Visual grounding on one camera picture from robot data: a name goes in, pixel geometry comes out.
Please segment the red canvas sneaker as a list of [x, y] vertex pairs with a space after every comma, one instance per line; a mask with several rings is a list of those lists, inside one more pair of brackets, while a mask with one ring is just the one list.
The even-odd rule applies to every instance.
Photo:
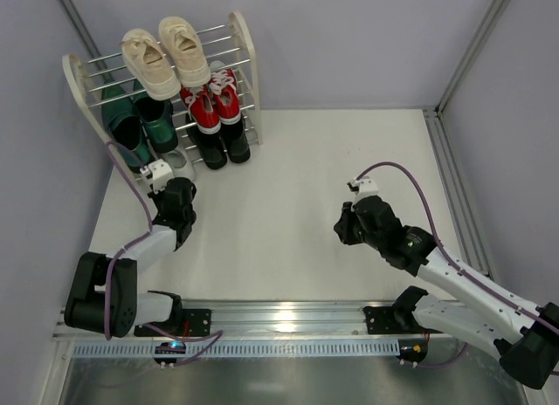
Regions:
[[224, 125], [233, 125], [241, 119], [235, 73], [220, 60], [212, 61], [209, 68], [209, 88], [216, 105], [217, 115]]
[[207, 85], [192, 88], [183, 86], [180, 97], [187, 107], [189, 116], [196, 122], [202, 134], [212, 135], [219, 132], [220, 119]]

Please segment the white sneaker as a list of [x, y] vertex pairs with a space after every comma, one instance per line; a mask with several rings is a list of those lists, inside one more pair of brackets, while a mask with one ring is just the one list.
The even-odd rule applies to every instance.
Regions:
[[171, 167], [174, 177], [187, 178], [192, 182], [196, 180], [196, 170], [193, 168], [191, 160], [183, 148], [177, 147], [165, 154], [161, 154], [161, 157]]

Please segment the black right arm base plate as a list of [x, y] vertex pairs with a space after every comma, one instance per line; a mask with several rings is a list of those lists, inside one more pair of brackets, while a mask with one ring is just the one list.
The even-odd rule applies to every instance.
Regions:
[[391, 306], [367, 305], [363, 308], [363, 314], [369, 335], [400, 333], [400, 325], [395, 320]]

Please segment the beige lace sneaker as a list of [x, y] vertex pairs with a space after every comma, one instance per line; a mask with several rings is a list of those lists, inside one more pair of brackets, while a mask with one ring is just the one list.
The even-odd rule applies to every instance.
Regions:
[[153, 100], [168, 100], [181, 84], [154, 36], [143, 29], [128, 31], [121, 40], [121, 55], [127, 69]]
[[210, 68], [194, 28], [181, 17], [166, 17], [158, 27], [159, 38], [175, 63], [176, 75], [185, 88], [204, 86]]

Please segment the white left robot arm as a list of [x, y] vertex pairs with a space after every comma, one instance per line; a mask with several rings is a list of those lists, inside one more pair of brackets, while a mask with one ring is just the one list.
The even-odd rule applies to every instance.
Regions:
[[188, 178], [170, 179], [151, 193], [157, 214], [146, 234], [114, 253], [88, 251], [77, 263], [66, 301], [67, 326], [101, 333], [108, 340], [141, 326], [156, 332], [175, 331], [183, 318], [182, 299], [170, 292], [138, 292], [138, 275], [180, 249], [197, 220], [197, 189]]

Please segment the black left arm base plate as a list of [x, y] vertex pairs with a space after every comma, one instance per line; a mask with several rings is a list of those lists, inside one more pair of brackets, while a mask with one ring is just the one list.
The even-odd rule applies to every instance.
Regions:
[[155, 337], [163, 331], [174, 337], [203, 337], [210, 334], [211, 318], [211, 309], [179, 308], [163, 322], [150, 322], [144, 326], [136, 326], [134, 336]]

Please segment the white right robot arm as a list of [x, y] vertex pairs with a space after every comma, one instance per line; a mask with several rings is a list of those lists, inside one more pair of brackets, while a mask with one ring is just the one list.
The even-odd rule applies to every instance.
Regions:
[[437, 286], [448, 305], [415, 286], [394, 304], [402, 327], [447, 333], [495, 358], [520, 384], [541, 389], [558, 365], [558, 306], [539, 306], [505, 290], [437, 246], [426, 230], [401, 224], [379, 196], [345, 202], [334, 231], [343, 244], [366, 244], [392, 267]]

